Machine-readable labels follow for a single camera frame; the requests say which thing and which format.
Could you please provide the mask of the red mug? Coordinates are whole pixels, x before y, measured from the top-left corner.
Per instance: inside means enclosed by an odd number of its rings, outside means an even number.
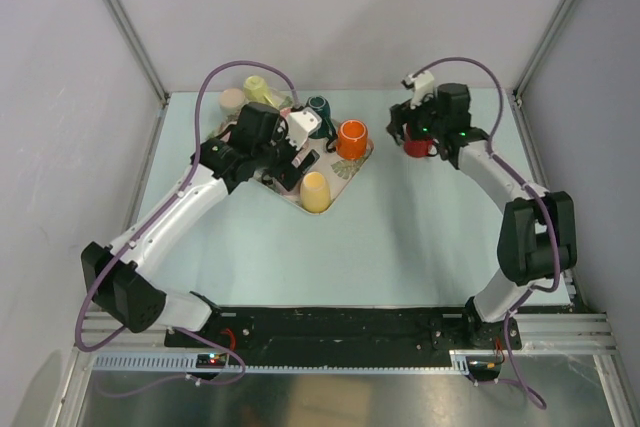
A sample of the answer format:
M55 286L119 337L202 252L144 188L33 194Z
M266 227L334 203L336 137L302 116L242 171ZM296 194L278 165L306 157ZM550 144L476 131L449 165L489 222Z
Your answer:
M405 128L404 152L413 158L433 157L434 140L428 135L415 137L409 127Z

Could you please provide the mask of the orange mug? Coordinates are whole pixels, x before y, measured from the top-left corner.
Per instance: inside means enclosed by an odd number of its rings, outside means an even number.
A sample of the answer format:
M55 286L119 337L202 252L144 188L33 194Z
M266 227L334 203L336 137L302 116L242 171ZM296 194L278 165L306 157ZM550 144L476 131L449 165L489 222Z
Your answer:
M345 160L358 160L367 150L368 128L360 120L345 120L338 129L337 154Z

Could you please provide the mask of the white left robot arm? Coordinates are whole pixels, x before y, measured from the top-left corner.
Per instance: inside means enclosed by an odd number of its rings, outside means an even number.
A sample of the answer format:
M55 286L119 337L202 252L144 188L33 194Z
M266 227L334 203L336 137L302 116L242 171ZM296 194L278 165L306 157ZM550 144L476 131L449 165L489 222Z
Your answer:
M282 115L261 103L242 107L236 121L199 145L185 176L152 212L109 245L92 242L82 251L90 300L133 333L160 323L186 329L201 346L214 344L222 323L212 303L195 292L161 290L158 269L206 212L255 174L292 190L319 158L304 146L320 125L310 108Z

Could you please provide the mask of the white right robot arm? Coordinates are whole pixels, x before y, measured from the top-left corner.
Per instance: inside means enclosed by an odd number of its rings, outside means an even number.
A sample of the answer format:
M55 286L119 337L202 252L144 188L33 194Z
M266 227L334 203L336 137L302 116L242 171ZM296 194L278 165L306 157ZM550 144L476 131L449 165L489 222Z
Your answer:
M527 181L494 149L492 135L471 124L464 84L407 81L409 100L390 109L388 133L399 145L430 140L442 160L473 180L502 214L498 270L465 304L452 347L489 349L518 332L510 317L536 291L553 292L577 263L574 202Z

